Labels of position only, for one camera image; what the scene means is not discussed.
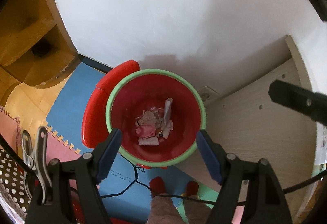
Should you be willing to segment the trash pile in bucket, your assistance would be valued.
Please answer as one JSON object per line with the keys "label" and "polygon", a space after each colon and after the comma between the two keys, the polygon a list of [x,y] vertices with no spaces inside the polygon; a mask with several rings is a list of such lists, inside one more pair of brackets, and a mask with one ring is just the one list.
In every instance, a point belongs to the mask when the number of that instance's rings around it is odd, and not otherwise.
{"label": "trash pile in bucket", "polygon": [[163,108],[152,107],[143,110],[142,116],[136,119],[135,135],[140,146],[159,146],[174,129],[171,119],[173,99],[168,98]]}

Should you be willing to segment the red green-rimmed trash bucket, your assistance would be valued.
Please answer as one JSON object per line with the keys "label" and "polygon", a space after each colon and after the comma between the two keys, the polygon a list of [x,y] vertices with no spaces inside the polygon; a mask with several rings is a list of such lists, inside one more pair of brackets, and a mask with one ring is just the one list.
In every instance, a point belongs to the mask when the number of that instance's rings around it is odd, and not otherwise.
{"label": "red green-rimmed trash bucket", "polygon": [[123,78],[109,95],[108,131],[122,132],[119,153],[136,165],[164,168],[189,158],[206,128],[205,106],[188,81],[160,69]]}

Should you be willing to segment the red plastic stool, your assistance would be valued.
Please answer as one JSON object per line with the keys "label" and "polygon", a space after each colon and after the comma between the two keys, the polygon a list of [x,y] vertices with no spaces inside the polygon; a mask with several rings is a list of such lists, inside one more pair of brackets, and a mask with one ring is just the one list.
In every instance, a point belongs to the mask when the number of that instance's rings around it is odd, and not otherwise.
{"label": "red plastic stool", "polygon": [[138,62],[129,60],[110,70],[97,83],[82,121],[82,143],[86,147],[93,149],[108,137],[105,110],[109,95],[123,78],[139,70]]}

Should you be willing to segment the metal spring clamp left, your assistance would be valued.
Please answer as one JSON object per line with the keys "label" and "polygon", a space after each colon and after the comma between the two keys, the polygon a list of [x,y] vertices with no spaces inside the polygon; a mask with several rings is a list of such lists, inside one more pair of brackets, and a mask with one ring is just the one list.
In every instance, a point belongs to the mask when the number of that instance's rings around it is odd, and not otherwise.
{"label": "metal spring clamp left", "polygon": [[36,190],[36,183],[41,187],[40,204],[46,204],[50,191],[52,189],[52,181],[48,174],[46,154],[47,154],[48,131],[46,127],[40,126],[36,134],[35,145],[32,146],[30,134],[23,130],[22,132],[22,150],[23,161],[28,166],[31,172],[24,172],[24,188],[30,199]]}

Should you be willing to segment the red slipper left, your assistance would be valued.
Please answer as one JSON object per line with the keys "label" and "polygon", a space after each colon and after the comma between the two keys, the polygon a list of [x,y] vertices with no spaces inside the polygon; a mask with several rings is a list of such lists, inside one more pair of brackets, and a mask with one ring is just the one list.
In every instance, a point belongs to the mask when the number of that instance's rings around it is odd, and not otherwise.
{"label": "red slipper left", "polygon": [[165,194],[166,187],[163,179],[161,177],[153,178],[150,183],[149,187],[151,189],[151,197],[155,197],[157,195]]}

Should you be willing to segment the red slipper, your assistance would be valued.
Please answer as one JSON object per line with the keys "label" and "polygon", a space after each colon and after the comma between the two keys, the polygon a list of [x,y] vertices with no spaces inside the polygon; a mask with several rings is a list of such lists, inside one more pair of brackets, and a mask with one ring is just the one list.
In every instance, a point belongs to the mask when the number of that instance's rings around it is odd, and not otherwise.
{"label": "red slipper", "polygon": [[155,197],[157,195],[165,194],[166,187],[163,179],[161,177],[153,178],[150,183],[149,187],[151,189],[151,197]]}
{"label": "red slipper", "polygon": [[199,184],[196,181],[190,181],[188,182],[186,186],[186,196],[197,196],[199,189]]}

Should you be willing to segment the red slipper right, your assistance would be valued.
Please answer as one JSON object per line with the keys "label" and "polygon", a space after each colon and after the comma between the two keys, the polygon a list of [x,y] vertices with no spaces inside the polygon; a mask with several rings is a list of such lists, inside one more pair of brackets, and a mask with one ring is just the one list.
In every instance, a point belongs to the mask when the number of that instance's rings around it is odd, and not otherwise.
{"label": "red slipper right", "polygon": [[186,186],[186,196],[197,196],[199,189],[199,184],[196,181],[190,181],[188,182]]}

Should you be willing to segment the black polka dot fabric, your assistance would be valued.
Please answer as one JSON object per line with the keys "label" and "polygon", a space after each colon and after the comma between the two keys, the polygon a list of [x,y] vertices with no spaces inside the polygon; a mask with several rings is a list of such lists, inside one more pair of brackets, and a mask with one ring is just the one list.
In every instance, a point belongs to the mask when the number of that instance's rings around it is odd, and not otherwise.
{"label": "black polka dot fabric", "polygon": [[5,202],[25,218],[30,198],[24,188],[24,174],[9,154],[1,149],[1,194]]}

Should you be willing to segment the wooden shelf cabinet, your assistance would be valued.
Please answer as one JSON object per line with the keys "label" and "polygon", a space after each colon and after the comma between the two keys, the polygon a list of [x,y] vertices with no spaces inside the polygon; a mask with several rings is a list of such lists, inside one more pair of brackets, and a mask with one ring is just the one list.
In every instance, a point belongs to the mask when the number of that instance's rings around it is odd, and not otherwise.
{"label": "wooden shelf cabinet", "polygon": [[80,60],[54,0],[8,0],[1,9],[1,106],[24,83],[57,85]]}

